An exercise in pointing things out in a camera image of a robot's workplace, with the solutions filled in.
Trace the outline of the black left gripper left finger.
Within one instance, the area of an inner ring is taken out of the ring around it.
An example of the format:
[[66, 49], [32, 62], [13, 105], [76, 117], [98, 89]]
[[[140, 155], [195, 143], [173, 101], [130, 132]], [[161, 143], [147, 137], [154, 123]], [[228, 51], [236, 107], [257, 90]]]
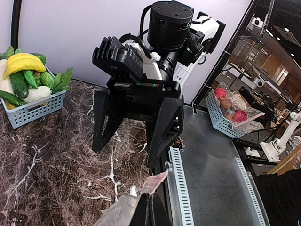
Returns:
[[150, 217], [150, 196], [143, 193], [140, 196], [129, 226], [148, 226]]

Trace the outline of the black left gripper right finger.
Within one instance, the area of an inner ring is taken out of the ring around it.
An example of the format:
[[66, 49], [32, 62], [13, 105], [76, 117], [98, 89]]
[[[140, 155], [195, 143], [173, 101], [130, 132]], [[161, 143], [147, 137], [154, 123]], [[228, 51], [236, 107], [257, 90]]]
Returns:
[[151, 226], [172, 226], [169, 215], [161, 201], [158, 193], [150, 196], [150, 225]]

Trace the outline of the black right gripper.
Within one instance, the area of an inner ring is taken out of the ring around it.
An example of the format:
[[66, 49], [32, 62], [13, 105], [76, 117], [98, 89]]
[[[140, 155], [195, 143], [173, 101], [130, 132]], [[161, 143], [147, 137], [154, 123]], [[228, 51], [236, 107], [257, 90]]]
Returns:
[[109, 95], [94, 94], [92, 150], [100, 153], [113, 137], [123, 117], [146, 121], [147, 167], [155, 167], [164, 150], [183, 131], [183, 95], [175, 81], [145, 79], [107, 82]]

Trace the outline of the clear zip top bag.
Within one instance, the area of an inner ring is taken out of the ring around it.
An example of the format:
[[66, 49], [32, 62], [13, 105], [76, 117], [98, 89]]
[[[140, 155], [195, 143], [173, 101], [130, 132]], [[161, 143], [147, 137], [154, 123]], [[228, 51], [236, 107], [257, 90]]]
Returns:
[[[146, 178], [143, 184], [142, 193], [151, 195], [156, 192], [157, 188], [167, 177], [167, 171], [155, 176], [149, 176]], [[124, 195], [110, 206], [102, 216], [94, 223], [95, 226], [128, 226], [140, 196], [135, 197], [131, 195]]]

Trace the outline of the yellow toy banana bunch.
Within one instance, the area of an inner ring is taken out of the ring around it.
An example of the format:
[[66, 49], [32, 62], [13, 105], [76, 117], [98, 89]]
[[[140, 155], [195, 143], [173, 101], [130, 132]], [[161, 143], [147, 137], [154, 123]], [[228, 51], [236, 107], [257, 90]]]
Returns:
[[22, 70], [34, 70], [45, 72], [46, 67], [36, 56], [29, 53], [17, 53], [12, 55], [6, 62], [3, 79], [6, 80], [11, 74]]

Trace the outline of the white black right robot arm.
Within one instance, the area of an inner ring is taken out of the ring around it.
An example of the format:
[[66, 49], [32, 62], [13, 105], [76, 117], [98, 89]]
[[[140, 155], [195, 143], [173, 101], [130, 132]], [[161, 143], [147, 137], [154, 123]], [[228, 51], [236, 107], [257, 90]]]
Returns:
[[108, 91], [94, 98], [92, 149], [100, 153], [124, 118], [143, 121], [147, 135], [147, 166], [153, 168], [163, 151], [183, 130], [183, 95], [174, 76], [187, 77], [215, 49], [225, 24], [177, 1], [147, 6], [149, 27], [139, 35], [105, 37], [92, 62], [109, 74]]

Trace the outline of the white small robot arm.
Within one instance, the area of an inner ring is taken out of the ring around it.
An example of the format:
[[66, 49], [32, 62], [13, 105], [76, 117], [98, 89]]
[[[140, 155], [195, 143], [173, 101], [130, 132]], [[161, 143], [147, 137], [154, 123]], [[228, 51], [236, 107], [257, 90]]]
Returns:
[[279, 139], [252, 143], [214, 129], [209, 114], [190, 106], [179, 123], [182, 148], [168, 145], [153, 168], [167, 173], [160, 194], [175, 226], [298, 226], [301, 223], [301, 150], [280, 154], [300, 115]]

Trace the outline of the blue basket with bagged food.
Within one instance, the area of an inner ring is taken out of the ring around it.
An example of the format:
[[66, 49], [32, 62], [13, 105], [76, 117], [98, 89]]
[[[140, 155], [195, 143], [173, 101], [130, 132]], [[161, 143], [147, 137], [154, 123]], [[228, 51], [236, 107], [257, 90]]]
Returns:
[[205, 102], [213, 128], [230, 138], [264, 129], [256, 119], [265, 113], [251, 107], [238, 91], [231, 91], [224, 82], [209, 92]]

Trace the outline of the operator hand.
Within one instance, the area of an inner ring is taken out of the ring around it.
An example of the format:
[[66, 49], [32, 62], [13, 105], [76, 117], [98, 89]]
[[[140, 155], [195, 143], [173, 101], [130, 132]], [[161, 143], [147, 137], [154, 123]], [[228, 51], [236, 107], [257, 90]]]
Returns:
[[297, 170], [300, 168], [301, 168], [301, 152], [298, 152], [294, 158], [293, 169]]

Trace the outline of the green toy lettuce leaf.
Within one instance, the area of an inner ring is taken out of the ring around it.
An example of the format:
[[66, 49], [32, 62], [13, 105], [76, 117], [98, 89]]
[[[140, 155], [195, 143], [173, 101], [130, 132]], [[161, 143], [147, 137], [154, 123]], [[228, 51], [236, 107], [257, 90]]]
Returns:
[[72, 75], [73, 75], [73, 67], [68, 68], [64, 73], [57, 74], [54, 79], [54, 85], [51, 89], [52, 94], [61, 91], [69, 91], [71, 89], [69, 87], [69, 84], [71, 82]]

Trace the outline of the blue plastic vegetable basket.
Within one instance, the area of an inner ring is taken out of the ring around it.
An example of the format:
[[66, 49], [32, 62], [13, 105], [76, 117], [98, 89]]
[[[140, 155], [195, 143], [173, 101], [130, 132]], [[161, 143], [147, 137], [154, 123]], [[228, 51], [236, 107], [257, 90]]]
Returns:
[[[32, 72], [37, 85], [43, 86], [40, 82], [40, 74], [34, 71]], [[46, 72], [50, 73], [54, 78], [56, 77], [56, 75], [53, 75], [50, 70], [46, 70]], [[28, 90], [32, 89], [26, 79], [25, 82]], [[15, 107], [2, 98], [1, 101], [4, 105], [4, 109], [12, 128], [17, 129], [29, 122], [62, 109], [65, 93], [66, 91], [61, 91], [54, 94], [51, 93], [51, 95], [48, 97], [41, 98], [20, 107]]]

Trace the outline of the dark green toy cucumber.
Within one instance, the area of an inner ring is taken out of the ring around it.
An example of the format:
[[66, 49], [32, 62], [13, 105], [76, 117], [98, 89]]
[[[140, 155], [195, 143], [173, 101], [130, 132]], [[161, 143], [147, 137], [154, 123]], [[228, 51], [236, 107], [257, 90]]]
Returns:
[[29, 91], [22, 72], [16, 72], [10, 75], [9, 78], [14, 93], [22, 99], [27, 98]]

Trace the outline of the black right frame post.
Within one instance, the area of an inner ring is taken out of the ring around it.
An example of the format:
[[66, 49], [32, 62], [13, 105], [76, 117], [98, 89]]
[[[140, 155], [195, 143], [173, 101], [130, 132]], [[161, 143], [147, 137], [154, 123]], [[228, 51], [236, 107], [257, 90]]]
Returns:
[[250, 2], [246, 12], [244, 13], [244, 16], [239, 22], [237, 28], [235, 29], [234, 34], [232, 35], [231, 39], [229, 40], [222, 54], [218, 58], [216, 64], [214, 65], [213, 69], [209, 73], [208, 77], [206, 78], [204, 84], [199, 89], [197, 95], [192, 100], [190, 104], [191, 107], [196, 108], [201, 102], [201, 100], [204, 98], [205, 94], [211, 89], [211, 85], [215, 81], [216, 77], [220, 74], [223, 67], [226, 65], [227, 60], [229, 59], [235, 47], [235, 41], [237, 41], [238, 37], [243, 34], [245, 28], [247, 27], [247, 24], [250, 22], [252, 13], [258, 2], [259, 2], [258, 0], [252, 0]]

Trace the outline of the black frame post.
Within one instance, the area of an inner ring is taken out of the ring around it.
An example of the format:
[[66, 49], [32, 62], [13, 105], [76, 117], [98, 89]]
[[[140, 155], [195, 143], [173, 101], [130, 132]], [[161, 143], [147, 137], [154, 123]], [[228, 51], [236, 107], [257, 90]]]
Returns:
[[10, 45], [14, 49], [18, 48], [21, 7], [22, 7], [22, 0], [14, 0], [13, 1], [13, 9], [12, 9], [12, 17], [11, 17]]
[[208, 77], [206, 78], [204, 84], [199, 89], [197, 95], [192, 100], [190, 104], [191, 107], [196, 108], [201, 102], [201, 100], [204, 98], [205, 94], [211, 89], [211, 85], [215, 81], [216, 77], [220, 74], [223, 67], [226, 65], [227, 60], [229, 59], [235, 47], [235, 41], [237, 41], [238, 37], [243, 34], [245, 28], [247, 27], [247, 24], [250, 22], [252, 13], [258, 2], [259, 2], [258, 0], [252, 0], [250, 2], [246, 12], [244, 13], [244, 16], [239, 22], [237, 28], [235, 29], [234, 34], [232, 35], [231, 39], [229, 40], [222, 54], [218, 58], [216, 64], [214, 65], [213, 69], [209, 73]]

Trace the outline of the black left frame post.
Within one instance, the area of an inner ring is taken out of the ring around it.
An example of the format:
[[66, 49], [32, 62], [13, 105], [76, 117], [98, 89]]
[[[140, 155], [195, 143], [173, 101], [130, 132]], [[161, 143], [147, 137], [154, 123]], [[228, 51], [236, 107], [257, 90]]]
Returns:
[[14, 0], [13, 1], [13, 9], [12, 9], [12, 17], [11, 17], [10, 45], [14, 49], [18, 48], [21, 7], [22, 7], [22, 0]]

